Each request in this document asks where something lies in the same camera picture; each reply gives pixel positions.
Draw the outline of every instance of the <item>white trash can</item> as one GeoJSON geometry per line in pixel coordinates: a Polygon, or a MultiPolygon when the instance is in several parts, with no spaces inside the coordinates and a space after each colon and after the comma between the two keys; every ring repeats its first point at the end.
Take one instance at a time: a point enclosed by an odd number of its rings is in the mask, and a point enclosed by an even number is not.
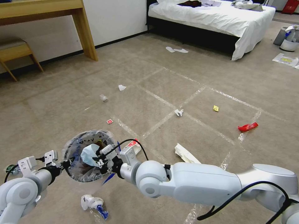
{"type": "Polygon", "coordinates": [[[284,51],[294,52],[299,47],[299,42],[290,42],[284,40],[280,45],[280,49],[284,51]]]}

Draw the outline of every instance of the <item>plastic bag on floor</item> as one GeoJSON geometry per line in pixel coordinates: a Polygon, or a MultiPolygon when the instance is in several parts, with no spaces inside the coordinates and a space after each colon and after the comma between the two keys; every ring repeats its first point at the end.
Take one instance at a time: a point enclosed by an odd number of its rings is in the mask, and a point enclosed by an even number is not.
{"type": "Polygon", "coordinates": [[[289,66],[292,66],[292,67],[295,68],[296,65],[299,62],[299,59],[298,58],[285,57],[283,53],[280,53],[275,58],[273,58],[272,61],[279,62],[279,63],[282,63],[282,64],[286,64],[286,65],[289,65],[289,66]]]}

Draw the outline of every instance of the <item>red plastic packaging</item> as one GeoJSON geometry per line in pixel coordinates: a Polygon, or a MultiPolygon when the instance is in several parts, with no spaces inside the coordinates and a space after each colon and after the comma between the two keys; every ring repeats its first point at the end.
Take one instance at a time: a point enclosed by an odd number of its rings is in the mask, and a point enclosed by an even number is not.
{"type": "Polygon", "coordinates": [[[258,123],[254,122],[252,124],[246,124],[242,127],[238,126],[238,129],[239,129],[239,131],[246,132],[246,131],[249,131],[253,128],[256,128],[257,126],[258,126],[258,123]]]}

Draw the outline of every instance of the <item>blue face mask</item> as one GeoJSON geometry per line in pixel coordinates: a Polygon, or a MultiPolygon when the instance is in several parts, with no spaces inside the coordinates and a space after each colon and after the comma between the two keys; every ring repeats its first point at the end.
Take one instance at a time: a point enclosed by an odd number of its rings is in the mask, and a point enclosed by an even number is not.
{"type": "Polygon", "coordinates": [[[93,160],[93,157],[97,157],[96,151],[99,149],[99,146],[96,144],[91,144],[86,146],[81,152],[81,159],[84,163],[90,166],[99,167],[99,165],[93,160]]]}

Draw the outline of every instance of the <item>white slipper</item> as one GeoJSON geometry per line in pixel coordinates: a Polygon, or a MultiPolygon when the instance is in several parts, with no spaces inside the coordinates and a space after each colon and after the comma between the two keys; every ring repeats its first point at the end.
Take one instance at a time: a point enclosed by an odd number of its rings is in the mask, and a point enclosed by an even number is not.
{"type": "Polygon", "coordinates": [[[174,50],[171,47],[166,47],[166,50],[168,50],[170,53],[174,53],[174,50]]]}
{"type": "Polygon", "coordinates": [[[179,50],[179,49],[174,49],[174,51],[177,51],[177,52],[181,52],[181,53],[188,53],[189,51],[185,50],[184,48],[179,50]]]}

